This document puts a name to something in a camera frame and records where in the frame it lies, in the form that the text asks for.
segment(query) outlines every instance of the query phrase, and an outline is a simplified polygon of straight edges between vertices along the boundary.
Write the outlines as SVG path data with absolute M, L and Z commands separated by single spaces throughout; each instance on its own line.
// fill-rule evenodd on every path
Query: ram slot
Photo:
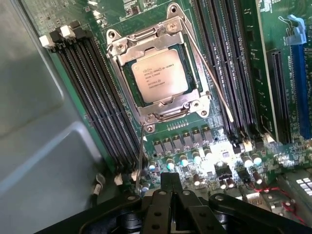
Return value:
M 121 128 L 128 140 L 128 144 L 131 145 L 133 151 L 135 153 L 136 159 L 138 159 L 139 154 L 139 144 L 138 144 L 138 136 L 136 135 L 136 130 L 134 128 L 133 123 L 130 121 L 129 116 L 125 111 L 124 104 L 120 100 L 120 96 L 118 95 L 117 87 L 114 83 L 112 76 L 109 73 L 109 68 L 107 63 L 100 52 L 98 44 L 95 42 L 94 38 L 91 38 L 90 41 L 86 42 L 86 46 L 90 53 L 94 53 L 95 56 L 95 63 L 98 64 L 99 71 L 103 76 L 100 76 L 100 82 L 102 87 L 106 88 L 108 93 L 110 93 L 110 98 L 112 98 L 113 106 L 116 109 L 116 115 L 120 116 L 122 120 Z
M 244 54 L 244 42 L 240 34 L 241 22 L 237 20 L 237 10 L 233 4 L 227 0 L 221 0 L 223 8 L 224 22 L 227 27 L 230 48 L 233 50 L 233 63 L 237 74 L 237 82 L 239 92 L 241 93 L 240 101 L 243 104 L 243 117 L 248 126 L 254 124 L 254 112 L 252 110 L 252 95 L 249 84 L 250 70 L 248 70 L 247 62 Z
M 98 112 L 93 102 L 93 99 L 89 95 L 89 91 L 86 90 L 86 87 L 83 85 L 80 77 L 78 76 L 72 61 L 66 56 L 66 53 L 61 50 L 57 52 L 58 58 L 61 61 L 70 81 L 76 93 L 81 100 L 81 103 L 84 109 L 87 112 L 87 115 L 92 120 L 92 125 L 99 135 L 101 141 L 103 142 L 108 154 L 112 156 L 114 163 L 123 167 L 122 161 L 117 157 L 117 149 L 115 148 L 113 142 L 110 140 L 110 134 L 106 131 L 106 124 L 103 123 L 103 117 Z
M 244 122 L 242 118 L 242 113 L 240 108 L 237 105 L 237 94 L 236 94 L 236 86 L 233 83 L 234 76 L 233 71 L 229 65 L 229 55 L 227 51 L 227 38 L 225 35 L 224 27 L 221 24 L 221 16 L 219 15 L 219 8 L 217 6 L 218 2 L 214 0 L 206 0 L 206 4 L 208 7 L 208 13 L 210 15 L 211 24 L 213 26 L 215 41 L 218 41 L 217 50 L 220 61 L 223 63 L 224 70 L 224 81 L 227 87 L 227 96 L 230 100 L 230 108 L 234 116 L 234 125 L 236 129 L 240 131 L 244 131 Z
M 109 116 L 107 112 L 107 106 L 103 105 L 103 99 L 100 96 L 98 89 L 95 86 L 94 78 L 92 77 L 91 71 L 86 69 L 87 62 L 82 60 L 82 55 L 79 53 L 75 53 L 76 50 L 69 46 L 68 49 L 65 49 L 68 58 L 71 61 L 74 61 L 75 70 L 82 81 L 84 87 L 89 91 L 89 96 L 92 97 L 93 102 L 95 103 L 95 107 L 97 111 L 102 116 L 102 121 L 106 125 L 106 129 L 110 134 L 110 139 L 115 145 L 115 149 L 117 149 L 117 156 L 122 158 L 124 162 L 124 166 L 127 167 L 128 164 L 132 166 L 132 162 L 129 159 L 128 152 L 125 150 L 124 146 L 121 145 L 120 136 L 118 136 L 116 132 L 116 126 L 112 122 L 112 117 Z
M 116 136 L 117 142 L 120 143 L 120 148 L 123 151 L 123 155 L 125 155 L 129 163 L 132 163 L 132 161 L 129 160 L 128 157 L 135 155 L 135 153 L 132 152 L 131 147 L 127 143 L 125 143 L 127 139 L 123 134 L 122 130 L 119 128 L 121 121 L 119 116 L 115 115 L 111 104 L 112 102 L 104 96 L 104 94 L 106 94 L 106 96 L 108 97 L 109 94 L 100 87 L 100 84 L 98 82 L 100 74 L 98 73 L 97 66 L 94 64 L 93 58 L 90 53 L 86 51 L 86 48 L 83 44 L 81 44 L 81 42 L 75 44 L 75 49 L 77 50 L 77 53 L 81 57 L 81 59 L 83 59 L 82 64 L 87 71 L 86 74 L 88 74 L 87 77 L 89 78 L 89 83 L 92 85 L 93 91 L 98 97 L 100 105 L 106 112 L 107 119 L 112 126 L 112 131 Z
M 212 41 L 214 41 L 213 35 L 210 33 L 210 30 L 207 28 L 209 27 L 210 23 L 208 22 L 208 15 L 207 11 L 205 11 L 206 6 L 202 4 L 202 2 L 199 2 L 198 0 L 192 0 L 192 5 L 196 17 L 196 22 L 198 25 L 198 30 L 200 34 L 201 41 L 203 43 L 203 47 L 205 50 L 205 58 L 208 61 L 208 64 L 212 66 L 212 73 L 216 77 L 218 84 L 221 88 L 221 92 L 223 96 L 226 99 L 227 104 L 228 102 L 228 97 L 226 95 L 226 90 L 224 87 L 224 81 L 223 81 L 223 71 L 218 65 L 218 61 L 216 61 L 215 58 L 217 58 L 217 54 L 214 49 L 214 45 Z M 227 134 L 231 137 L 234 135 L 234 130 L 233 130 L 233 125 L 230 123 L 229 119 L 227 118 L 225 108 L 223 105 L 220 105 L 220 109 L 222 112 L 223 116 L 223 123 L 226 129 Z
M 277 122 L 277 134 L 281 143 L 288 144 L 292 141 L 292 135 L 290 128 L 290 118 L 283 74 L 281 51 L 272 50 L 267 52 L 267 59 Z

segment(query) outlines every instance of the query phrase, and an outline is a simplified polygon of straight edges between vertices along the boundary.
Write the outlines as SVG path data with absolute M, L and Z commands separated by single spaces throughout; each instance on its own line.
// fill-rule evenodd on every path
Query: cable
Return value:
M 98 195 L 103 190 L 106 179 L 101 173 L 97 173 L 96 181 L 97 184 L 95 185 L 93 194 L 91 195 L 91 207 L 95 207 L 98 205 Z
M 190 40 L 191 40 L 191 43 L 192 43 L 193 46 L 195 47 L 196 52 L 198 53 L 198 55 L 199 55 L 201 61 L 202 61 L 203 64 L 205 65 L 205 68 L 207 69 L 207 71 L 208 71 L 208 73 L 209 73 L 211 79 L 212 79 L 213 82 L 214 82 L 214 85 L 215 85 L 215 87 L 216 87 L 216 89 L 217 89 L 217 92 L 218 92 L 220 98 L 221 98 L 221 101 L 222 101 L 222 103 L 223 103 L 223 105 L 224 105 L 224 108 L 225 108 L 225 110 L 226 110 L 226 113 L 227 113 L 227 115 L 228 115 L 228 117 L 229 117 L 230 122 L 234 122 L 234 119 L 233 119 L 231 110 L 230 110 L 228 104 L 226 103 L 226 101 L 225 101 L 225 99 L 224 99 L 224 97 L 223 97 L 223 94 L 222 94 L 222 92 L 221 92 L 221 89 L 220 89 L 219 84 L 217 83 L 217 81 L 216 81 L 216 79 L 215 79 L 213 73 L 211 72 L 211 70 L 210 70 L 208 64 L 206 63 L 206 61 L 205 61 L 203 55 L 201 54 L 201 52 L 200 52 L 200 50 L 199 50 L 199 47 L 196 45 L 195 39 L 193 38 L 193 36 L 192 36 L 190 30 L 188 29 L 186 23 L 185 23 L 183 20 L 182 20 L 182 23 L 183 23 L 183 26 L 184 26 L 184 28 L 185 28 L 187 34 L 189 35 L 189 38 L 190 38 Z
M 273 188 L 265 188 L 265 189 L 254 189 L 256 192 L 268 192 L 268 191 L 280 191 L 282 194 L 284 194 L 290 201 L 292 201 L 293 199 L 289 196 L 289 194 L 278 188 L 278 187 L 273 187 Z M 288 212 L 291 212 L 293 214 L 293 216 L 295 216 L 301 224 L 303 225 L 307 225 L 305 223 L 305 221 L 303 220 L 303 218 L 301 218 L 300 216 L 297 215 L 297 210 L 298 210 L 298 207 L 297 207 L 297 204 L 295 202 L 293 202 L 293 209 L 289 206 L 286 205 L 285 202 L 282 202 L 282 206 L 285 208 L 286 211 Z
M 140 189 L 139 189 L 139 182 L 140 182 L 140 176 L 141 176 L 141 171 L 142 171 L 142 164 L 143 164 L 143 137 L 144 137 L 144 127 L 145 125 L 142 125 L 141 128 L 141 139 L 140 139 L 140 151 L 138 155 L 138 172 L 136 175 L 136 192 L 140 194 Z

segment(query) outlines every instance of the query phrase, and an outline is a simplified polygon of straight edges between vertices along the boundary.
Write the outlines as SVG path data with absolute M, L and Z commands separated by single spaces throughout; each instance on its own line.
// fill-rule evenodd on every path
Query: green circuit board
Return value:
M 74 20 L 79 20 L 82 27 L 92 31 L 97 41 L 101 46 L 102 53 L 106 53 L 106 32 L 113 28 L 117 30 L 122 36 L 134 33 L 142 28 L 156 24 L 166 19 L 167 7 L 170 3 L 176 2 L 183 9 L 184 14 L 193 25 L 196 41 L 201 49 L 204 51 L 203 43 L 200 40 L 199 28 L 196 24 L 196 15 L 194 8 L 189 0 L 22 0 L 22 3 L 30 16 L 34 27 L 40 36 L 45 35 L 55 28 L 69 24 Z M 243 27 L 252 35 L 251 39 L 247 40 L 248 55 L 250 57 L 250 64 L 252 69 L 252 79 L 249 84 L 250 89 L 254 92 L 255 100 L 252 103 L 257 109 L 256 121 L 261 122 L 261 119 L 266 119 L 266 128 L 274 136 L 274 119 L 272 112 L 270 92 L 267 81 L 267 65 L 265 52 L 274 48 L 279 48 L 283 53 L 283 63 L 285 66 L 284 74 L 286 78 L 286 86 L 289 93 L 289 109 L 291 113 L 291 127 L 293 138 L 299 138 L 296 143 L 282 145 L 280 143 L 265 143 L 265 147 L 260 151 L 248 152 L 249 155 L 259 154 L 262 156 L 262 165 L 258 167 L 258 171 L 262 173 L 263 177 L 268 182 L 275 179 L 275 175 L 281 172 L 292 170 L 294 168 L 305 168 L 312 166 L 311 147 L 308 141 L 303 141 L 298 133 L 298 116 L 297 103 L 294 91 L 294 81 L 291 76 L 291 66 L 289 65 L 290 50 L 284 44 L 284 36 L 286 32 L 286 23 L 279 20 L 279 16 L 286 18 L 288 14 L 295 14 L 297 17 L 303 17 L 306 20 L 307 36 L 311 38 L 312 20 L 309 18 L 309 13 L 312 13 L 311 4 L 303 7 L 303 2 L 306 0 L 272 0 L 274 4 L 270 4 L 269 10 L 261 10 L 267 1 L 253 1 L 253 0 L 239 0 L 239 7 L 241 9 Z M 306 59 L 309 58 L 312 51 L 311 43 L 307 43 Z M 88 127 L 95 143 L 100 152 L 105 158 L 111 171 L 114 171 L 114 164 L 112 159 L 107 155 L 107 151 L 102 144 L 97 132 L 94 130 L 90 118 L 87 115 L 74 87 L 72 86 L 64 68 L 62 67 L 58 57 L 51 54 L 51 58 L 60 73 L 80 115 L 82 116 L 86 126 Z M 311 97 L 311 74 L 312 74 L 312 60 L 307 60 L 307 74 L 309 75 L 309 95 Z M 109 65 L 111 74 L 114 74 L 112 67 Z M 131 109 L 122 92 L 120 84 L 116 77 L 113 76 L 117 84 L 118 94 L 120 99 L 130 117 L 131 123 L 136 129 L 136 134 L 139 136 L 141 126 L 132 117 Z M 222 147 L 228 142 L 223 130 L 223 119 L 220 110 L 220 103 L 217 98 L 215 87 L 210 79 L 207 78 L 208 86 L 212 93 L 212 100 L 210 105 L 210 114 L 207 118 L 201 118 L 196 113 L 187 115 L 184 118 L 173 120 L 166 123 L 159 123 L 156 125 L 155 131 L 151 134 L 145 133 L 144 148 L 149 160 L 155 160 L 160 166 L 160 172 L 168 171 L 166 168 L 166 159 L 172 157 L 176 163 L 176 171 L 183 174 L 179 163 L 179 156 L 181 152 L 174 151 L 166 152 L 166 155 L 157 155 L 154 148 L 155 141 L 163 141 L 175 136 L 182 137 L 184 133 L 189 133 L 194 130 L 208 127 L 211 130 L 213 142 L 210 145 Z M 310 119 L 312 120 L 312 110 L 310 110 Z M 222 158 L 223 153 L 227 151 L 227 146 L 220 151 L 217 158 Z M 191 160 L 192 150 L 184 152 Z M 230 162 L 231 168 L 236 167 L 237 156 L 232 156 L 227 159 Z M 190 172 L 198 170 L 197 166 L 190 164 Z M 159 175 L 152 176 L 152 183 L 155 187 L 159 185 Z M 214 176 L 208 178 L 210 181 L 216 180 Z

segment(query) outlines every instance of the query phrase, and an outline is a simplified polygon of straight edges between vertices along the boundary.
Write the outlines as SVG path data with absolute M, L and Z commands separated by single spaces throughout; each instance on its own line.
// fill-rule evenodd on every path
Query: black plastic bracket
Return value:
M 225 194 L 214 194 L 209 197 L 209 206 L 217 213 L 243 221 L 244 228 L 249 228 L 245 229 L 244 233 L 312 233 L 310 227 Z
M 124 193 L 105 201 L 96 207 L 76 214 L 38 232 L 38 234 L 81 234 L 85 229 L 103 219 L 113 219 L 127 212 L 139 209 L 141 198 L 133 193 Z
M 171 191 L 156 190 L 142 227 L 142 234 L 170 233 Z
M 226 233 L 211 209 L 203 205 L 193 191 L 183 190 L 177 196 L 192 219 L 196 233 Z

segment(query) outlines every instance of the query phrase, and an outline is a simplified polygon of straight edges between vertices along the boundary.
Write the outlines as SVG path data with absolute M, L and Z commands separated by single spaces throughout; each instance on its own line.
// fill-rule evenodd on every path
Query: cpu socket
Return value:
M 146 130 L 194 112 L 209 115 L 207 76 L 189 40 L 195 38 L 192 25 L 178 4 L 168 6 L 163 22 L 125 37 L 109 29 L 106 37 L 107 57 L 136 121 Z

